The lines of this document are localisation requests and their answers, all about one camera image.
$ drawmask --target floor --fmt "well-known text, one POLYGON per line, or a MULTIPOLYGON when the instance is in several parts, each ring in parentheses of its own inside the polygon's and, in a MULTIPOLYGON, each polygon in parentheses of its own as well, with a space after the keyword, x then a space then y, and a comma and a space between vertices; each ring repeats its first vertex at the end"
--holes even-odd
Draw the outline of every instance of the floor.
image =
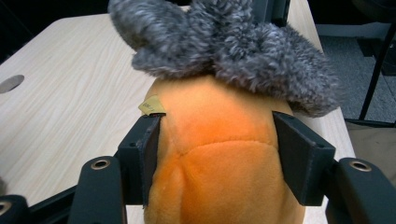
MULTIPOLYGON (((374 57, 364 57, 353 37, 320 36, 324 53, 342 80, 345 99, 341 104, 346 119, 357 119, 367 92, 374 57)), ((366 119, 394 122, 396 120, 396 77, 381 76, 366 119)))
MULTIPOLYGON (((345 100, 341 104, 346 119, 357 119, 367 92, 374 57, 363 57, 357 39, 320 36, 324 53, 342 80, 345 100)), ((396 76, 381 76, 366 119, 395 122, 396 76)), ((396 129, 368 128, 346 124, 357 158, 376 165, 396 188, 396 129)))

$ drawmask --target light wood surface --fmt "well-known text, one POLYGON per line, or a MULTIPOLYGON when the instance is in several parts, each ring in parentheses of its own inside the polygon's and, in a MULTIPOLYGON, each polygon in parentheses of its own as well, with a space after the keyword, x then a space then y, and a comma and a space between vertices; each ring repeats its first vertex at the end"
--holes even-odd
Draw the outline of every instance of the light wood surface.
MULTIPOLYGON (((320 49, 306 0, 291 0, 289 22, 320 49)), ((0 89, 24 76, 0 93, 0 176, 9 194, 33 205, 76 185, 86 161, 114 155, 153 81, 132 57, 108 15, 97 15, 56 21, 0 66, 0 89)), ((340 109, 299 118, 337 147, 336 159, 354 156, 340 109)), ((141 206, 128 211, 130 223, 143 222, 141 206)), ((323 207, 308 208, 305 223, 326 223, 323 207)))

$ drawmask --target gray fuzzy leaves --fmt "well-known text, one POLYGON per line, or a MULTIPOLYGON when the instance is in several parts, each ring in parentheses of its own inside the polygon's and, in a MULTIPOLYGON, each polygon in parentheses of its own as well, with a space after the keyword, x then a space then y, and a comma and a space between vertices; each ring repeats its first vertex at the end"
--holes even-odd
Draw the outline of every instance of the gray fuzzy leaves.
POLYGON ((133 67, 159 78, 211 73, 284 99, 320 117, 338 106, 326 58, 291 27, 254 24, 251 0, 195 0, 189 11, 164 0, 110 0, 114 26, 136 55, 133 67))

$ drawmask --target label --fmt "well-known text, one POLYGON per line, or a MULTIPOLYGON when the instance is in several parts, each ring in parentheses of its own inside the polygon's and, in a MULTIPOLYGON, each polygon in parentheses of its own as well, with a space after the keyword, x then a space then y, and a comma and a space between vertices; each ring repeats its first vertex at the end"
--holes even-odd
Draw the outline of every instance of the label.
POLYGON ((157 95, 150 96, 145 102, 143 102, 139 106, 139 109, 145 115, 165 113, 165 110, 163 109, 163 106, 161 105, 160 99, 157 95))

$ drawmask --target carrot plush toy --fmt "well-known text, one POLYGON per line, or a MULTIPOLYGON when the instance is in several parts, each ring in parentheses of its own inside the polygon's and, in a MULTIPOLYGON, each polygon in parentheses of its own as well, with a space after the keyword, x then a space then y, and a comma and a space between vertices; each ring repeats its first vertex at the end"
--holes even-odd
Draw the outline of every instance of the carrot plush toy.
POLYGON ((324 56, 289 26, 255 23, 251 0, 194 0, 188 11, 110 0, 108 10, 133 68, 157 77, 145 100, 166 113, 146 223, 302 223, 272 112, 338 106, 324 56))

